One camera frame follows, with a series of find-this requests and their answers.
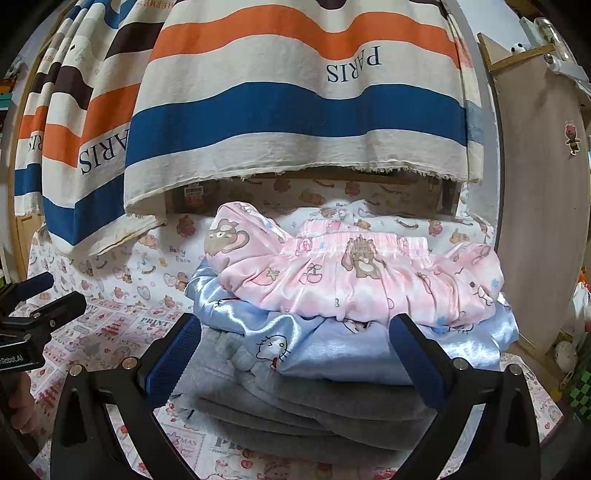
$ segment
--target pink fabric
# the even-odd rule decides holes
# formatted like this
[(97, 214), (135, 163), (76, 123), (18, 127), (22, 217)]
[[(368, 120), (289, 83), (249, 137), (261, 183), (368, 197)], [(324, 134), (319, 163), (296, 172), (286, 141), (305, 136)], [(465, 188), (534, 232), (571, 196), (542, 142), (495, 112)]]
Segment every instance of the pink fabric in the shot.
[(503, 285), (488, 245), (461, 242), (430, 255), (424, 237), (308, 220), (296, 237), (242, 202), (217, 212), (204, 250), (221, 285), (259, 308), (385, 325), (458, 326), (495, 313)]

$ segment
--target satin fabric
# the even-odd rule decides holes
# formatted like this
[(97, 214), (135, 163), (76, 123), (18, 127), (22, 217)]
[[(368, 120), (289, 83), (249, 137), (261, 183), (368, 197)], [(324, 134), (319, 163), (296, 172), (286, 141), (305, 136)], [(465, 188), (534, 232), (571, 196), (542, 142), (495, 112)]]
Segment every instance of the satin fabric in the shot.
[[(218, 282), (207, 260), (199, 265), (185, 289), (194, 301), (201, 323), (243, 334), (244, 347), (283, 375), (410, 385), (386, 326), (337, 322), (320, 316), (268, 312), (237, 299)], [(500, 353), (517, 340), (519, 332), (511, 307), (502, 295), (496, 313), (470, 330), (418, 327), (435, 339), (450, 358), (461, 356), (475, 368), (499, 370)]]

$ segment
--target blue stripe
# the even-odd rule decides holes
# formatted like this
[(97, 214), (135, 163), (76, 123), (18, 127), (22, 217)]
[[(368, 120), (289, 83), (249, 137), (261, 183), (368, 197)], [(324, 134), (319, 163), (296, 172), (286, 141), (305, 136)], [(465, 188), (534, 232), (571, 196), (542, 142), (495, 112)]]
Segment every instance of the blue stripe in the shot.
[(484, 132), (482, 129), (482, 109), (475, 103), (467, 101), (466, 117), (468, 127), (468, 140), (484, 144)]
[(74, 208), (60, 207), (43, 197), (47, 229), (76, 245), (99, 228), (125, 215), (123, 209), (123, 174), (78, 200)]
[(14, 171), (14, 196), (31, 192), (42, 192), (40, 163), (30, 163), (27, 168), (18, 168)]
[(113, 10), (111, 7), (112, 0), (96, 0), (96, 3), (103, 4), (105, 6), (105, 23), (116, 30), (125, 17), (129, 14), (131, 9), (134, 7), (137, 0), (127, 0), (119, 7), (119, 13)]
[(424, 132), (467, 144), (466, 111), (457, 100), (431, 90), (373, 85), (356, 98), (335, 100), (289, 83), (243, 83), (197, 102), (138, 112), (131, 120), (125, 166), (237, 135), (358, 137), (379, 129)]
[(105, 23), (114, 30), (117, 30), (121, 22), (125, 20), (127, 15), (129, 15), (129, 12), (131, 12), (136, 1), (137, 0), (127, 0), (119, 7), (119, 13), (117, 13), (111, 6), (112, 0), (86, 0), (86, 3), (82, 5), (82, 7), (75, 6), (72, 8), (67, 17), (74, 19), (82, 8), (90, 8), (93, 4), (103, 4), (105, 6)]
[(80, 10), (82, 10), (82, 7), (80, 5), (74, 5), (66, 15), (66, 18), (74, 20), (76, 18), (76, 15), (80, 13)]

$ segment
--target human hand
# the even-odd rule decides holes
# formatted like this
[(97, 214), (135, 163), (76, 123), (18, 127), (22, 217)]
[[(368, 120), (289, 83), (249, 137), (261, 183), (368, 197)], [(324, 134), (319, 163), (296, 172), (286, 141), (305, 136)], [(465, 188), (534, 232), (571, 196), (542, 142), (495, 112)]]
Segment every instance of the human hand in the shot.
[(35, 399), (31, 395), (31, 378), (26, 372), (18, 374), (17, 390), (8, 401), (8, 406), (17, 410), (10, 419), (12, 427), (21, 433), (31, 433), (35, 429)]

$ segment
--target elastic waistband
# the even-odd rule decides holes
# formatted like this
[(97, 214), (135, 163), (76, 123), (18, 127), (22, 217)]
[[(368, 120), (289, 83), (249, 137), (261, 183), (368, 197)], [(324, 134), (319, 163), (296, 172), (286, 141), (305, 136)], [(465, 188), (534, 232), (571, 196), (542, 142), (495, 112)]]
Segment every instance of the elastic waistband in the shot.
[(405, 255), (410, 258), (429, 255), (427, 239), (423, 236), (398, 236), (395, 233), (376, 232), (336, 232), (324, 235), (292, 238), (288, 240), (282, 254), (285, 255), (316, 255), (373, 253), (387, 255)]

